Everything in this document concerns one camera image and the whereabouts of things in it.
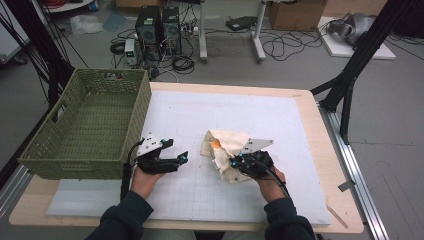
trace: beige cloth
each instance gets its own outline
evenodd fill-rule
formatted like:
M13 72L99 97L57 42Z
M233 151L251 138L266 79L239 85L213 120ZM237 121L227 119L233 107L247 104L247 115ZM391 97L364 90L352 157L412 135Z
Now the beige cloth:
M244 132L209 130L202 142L200 154L214 157L212 162L222 178L227 179L230 183L241 182L250 177L232 168L229 159L238 155L247 141L249 141L249 135Z

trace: wicker basket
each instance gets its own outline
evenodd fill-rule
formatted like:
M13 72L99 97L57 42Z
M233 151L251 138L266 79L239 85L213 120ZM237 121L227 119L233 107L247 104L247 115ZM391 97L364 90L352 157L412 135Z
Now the wicker basket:
M19 162L47 179L119 179L150 97L143 70L77 69Z

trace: black metal post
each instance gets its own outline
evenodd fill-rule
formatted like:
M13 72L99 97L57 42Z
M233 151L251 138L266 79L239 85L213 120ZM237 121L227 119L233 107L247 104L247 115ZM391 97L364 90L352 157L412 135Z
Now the black metal post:
M344 99L340 134L345 144L349 144L348 127L355 81L414 1L417 0L388 0L343 71L336 78L311 90L316 95L331 89L320 101L320 106L329 112L335 112Z

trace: dark sleeve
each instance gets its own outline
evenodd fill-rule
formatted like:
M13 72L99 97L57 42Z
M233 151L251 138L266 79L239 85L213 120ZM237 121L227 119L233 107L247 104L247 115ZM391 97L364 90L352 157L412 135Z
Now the dark sleeve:
M106 210L100 225L86 240L139 240L143 235L142 225L152 212L146 200L130 191L118 206Z
M266 240L315 239L314 231L305 217L297 215L291 198L276 199L265 206L269 226Z

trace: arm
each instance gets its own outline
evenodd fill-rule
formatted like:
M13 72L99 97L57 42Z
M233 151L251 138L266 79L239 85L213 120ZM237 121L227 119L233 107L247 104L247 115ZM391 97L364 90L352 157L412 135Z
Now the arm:
M278 177L285 181L282 172L275 168ZM265 231L266 240L277 239L315 239L309 221L297 215L291 198L284 195L278 184L272 179L255 179L261 189L262 196L268 202L264 210L267 213L269 226Z
M106 210L100 219L100 225L86 239L140 239L143 235L142 225L153 212L145 199L163 175L146 174L137 167L134 170L131 191L118 206Z

